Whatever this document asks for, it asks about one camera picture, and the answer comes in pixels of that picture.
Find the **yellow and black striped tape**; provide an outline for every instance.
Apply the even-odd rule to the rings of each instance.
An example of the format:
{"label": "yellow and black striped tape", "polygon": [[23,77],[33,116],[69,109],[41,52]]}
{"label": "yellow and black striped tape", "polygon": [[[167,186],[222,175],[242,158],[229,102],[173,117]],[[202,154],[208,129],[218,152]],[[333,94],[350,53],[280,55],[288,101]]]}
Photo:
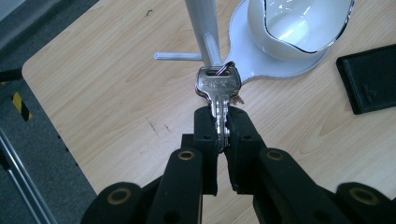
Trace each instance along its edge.
{"label": "yellow and black striped tape", "polygon": [[14,105],[17,107],[18,111],[20,112],[21,116],[23,117],[23,119],[25,121],[27,121],[33,117],[33,114],[30,113],[29,109],[23,102],[23,100],[18,92],[15,92],[11,96],[11,100],[12,100],[12,103],[14,103]]}

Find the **key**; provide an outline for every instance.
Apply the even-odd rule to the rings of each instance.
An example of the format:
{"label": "key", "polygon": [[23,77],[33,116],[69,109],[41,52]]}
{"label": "key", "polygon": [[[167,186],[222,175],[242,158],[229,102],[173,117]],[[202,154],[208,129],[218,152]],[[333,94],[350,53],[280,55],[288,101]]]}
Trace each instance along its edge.
{"label": "key", "polygon": [[229,145],[230,131],[226,127],[228,107],[241,87],[241,78],[232,63],[226,63],[223,67],[202,67],[198,72],[195,91],[210,104],[219,135],[219,151]]}

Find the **white plate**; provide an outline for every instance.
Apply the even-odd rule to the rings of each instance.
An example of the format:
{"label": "white plate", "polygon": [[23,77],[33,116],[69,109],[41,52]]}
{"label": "white plate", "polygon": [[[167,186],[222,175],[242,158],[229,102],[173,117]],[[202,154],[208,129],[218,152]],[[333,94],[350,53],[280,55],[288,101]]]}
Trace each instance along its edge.
{"label": "white plate", "polygon": [[226,62],[236,63],[242,82],[254,77],[297,77],[314,68],[324,58],[327,51],[300,61],[283,61],[265,54],[250,37],[248,0],[242,1],[233,13],[230,22],[230,42],[230,54]]}

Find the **key head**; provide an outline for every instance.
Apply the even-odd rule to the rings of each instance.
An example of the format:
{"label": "key head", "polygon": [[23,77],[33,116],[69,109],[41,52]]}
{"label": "key head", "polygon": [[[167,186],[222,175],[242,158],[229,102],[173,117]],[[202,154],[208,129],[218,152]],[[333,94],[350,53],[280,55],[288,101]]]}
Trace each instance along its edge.
{"label": "key head", "polygon": [[220,76],[216,76],[221,67],[202,67],[197,76],[195,91],[198,95],[212,101],[212,96],[235,96],[241,90],[242,82],[238,70],[229,67]]}

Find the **wood grain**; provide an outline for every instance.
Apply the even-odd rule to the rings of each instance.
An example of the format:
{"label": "wood grain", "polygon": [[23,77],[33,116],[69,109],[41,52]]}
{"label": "wood grain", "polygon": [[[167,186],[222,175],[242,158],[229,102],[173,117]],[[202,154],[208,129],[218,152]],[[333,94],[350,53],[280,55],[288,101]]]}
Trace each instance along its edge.
{"label": "wood grain", "polygon": [[[222,58],[239,1],[217,2]],[[355,116],[339,56],[395,44],[396,2],[356,3],[325,60],[287,80],[255,79],[240,95],[269,147],[287,150],[322,187],[361,182],[396,196],[396,108]],[[185,3],[101,0],[40,50],[23,76],[96,192],[146,185],[192,133],[202,63],[154,61],[156,51],[199,52]],[[204,223],[256,223],[251,197],[232,192],[219,157],[219,196],[205,196]]]}

